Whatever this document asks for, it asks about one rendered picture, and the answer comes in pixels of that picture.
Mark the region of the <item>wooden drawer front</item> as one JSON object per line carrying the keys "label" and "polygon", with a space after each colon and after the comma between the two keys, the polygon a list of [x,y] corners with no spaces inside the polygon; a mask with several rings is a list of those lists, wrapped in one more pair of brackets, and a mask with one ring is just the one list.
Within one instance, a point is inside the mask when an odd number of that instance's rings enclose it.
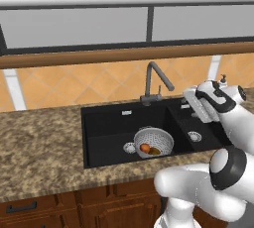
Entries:
{"label": "wooden drawer front", "polygon": [[[14,208],[37,201],[33,210],[6,214]],[[0,203],[0,228],[80,228],[77,205],[72,192]]]}

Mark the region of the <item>wooden window sill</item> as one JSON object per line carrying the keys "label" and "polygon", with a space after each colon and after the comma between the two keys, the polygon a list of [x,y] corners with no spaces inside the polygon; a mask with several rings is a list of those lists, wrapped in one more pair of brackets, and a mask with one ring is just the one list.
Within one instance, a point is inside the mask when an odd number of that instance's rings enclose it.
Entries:
{"label": "wooden window sill", "polygon": [[97,50],[0,57],[0,69],[254,53],[254,42]]}

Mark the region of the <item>wooden cupboard door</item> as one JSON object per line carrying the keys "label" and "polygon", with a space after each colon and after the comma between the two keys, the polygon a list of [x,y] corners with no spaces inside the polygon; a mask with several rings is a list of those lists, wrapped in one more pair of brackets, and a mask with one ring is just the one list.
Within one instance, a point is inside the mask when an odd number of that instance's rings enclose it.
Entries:
{"label": "wooden cupboard door", "polygon": [[104,185],[75,194],[81,228],[154,228],[161,197],[151,178]]}

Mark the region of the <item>black double sink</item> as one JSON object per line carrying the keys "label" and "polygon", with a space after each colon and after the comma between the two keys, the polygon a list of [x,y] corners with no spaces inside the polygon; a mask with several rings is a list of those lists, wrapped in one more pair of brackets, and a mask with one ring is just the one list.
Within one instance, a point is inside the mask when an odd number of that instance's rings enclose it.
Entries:
{"label": "black double sink", "polygon": [[137,101],[87,107],[81,110],[83,166],[86,169],[139,161],[124,145],[139,129],[151,126],[168,132],[175,142],[172,154],[185,155],[221,149],[230,141],[218,122],[203,123],[180,98],[149,106]]}

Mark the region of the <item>window with dark frame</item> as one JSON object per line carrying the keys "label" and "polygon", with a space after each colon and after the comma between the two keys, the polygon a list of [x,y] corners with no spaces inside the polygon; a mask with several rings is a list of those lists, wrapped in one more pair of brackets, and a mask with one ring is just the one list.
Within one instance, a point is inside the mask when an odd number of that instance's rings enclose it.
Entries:
{"label": "window with dark frame", "polygon": [[5,55],[254,42],[254,0],[0,0]]}

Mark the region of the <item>white colander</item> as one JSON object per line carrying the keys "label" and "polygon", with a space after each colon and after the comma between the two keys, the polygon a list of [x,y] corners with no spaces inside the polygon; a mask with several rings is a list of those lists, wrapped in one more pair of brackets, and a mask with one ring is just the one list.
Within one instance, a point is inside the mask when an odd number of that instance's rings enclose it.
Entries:
{"label": "white colander", "polygon": [[[168,132],[155,127],[142,128],[134,136],[136,152],[142,159],[169,155],[173,150],[174,143],[173,137]],[[150,148],[155,148],[157,154],[144,153],[140,148],[143,144],[147,144]]]}

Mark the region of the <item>grey sink faucet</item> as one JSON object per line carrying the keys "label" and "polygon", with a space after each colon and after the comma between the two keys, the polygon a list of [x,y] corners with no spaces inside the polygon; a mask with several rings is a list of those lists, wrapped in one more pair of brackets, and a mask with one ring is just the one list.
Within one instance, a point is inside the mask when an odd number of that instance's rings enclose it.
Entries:
{"label": "grey sink faucet", "polygon": [[166,77],[166,75],[161,71],[158,65],[154,61],[150,61],[147,66],[147,73],[146,73],[146,86],[145,86],[145,94],[140,97],[140,101],[144,106],[150,106],[152,102],[161,101],[162,95],[161,93],[158,94],[151,94],[151,78],[152,78],[152,70],[160,77],[162,82],[168,88],[169,91],[174,91],[175,87]]}

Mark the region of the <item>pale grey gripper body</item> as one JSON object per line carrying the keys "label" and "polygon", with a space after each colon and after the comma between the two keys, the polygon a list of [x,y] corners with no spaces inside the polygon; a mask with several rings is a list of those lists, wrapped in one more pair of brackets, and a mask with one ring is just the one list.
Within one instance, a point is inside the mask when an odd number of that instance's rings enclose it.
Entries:
{"label": "pale grey gripper body", "polygon": [[196,85],[188,87],[183,91],[184,98],[202,123],[218,122],[219,118],[215,109],[204,99],[195,96]]}

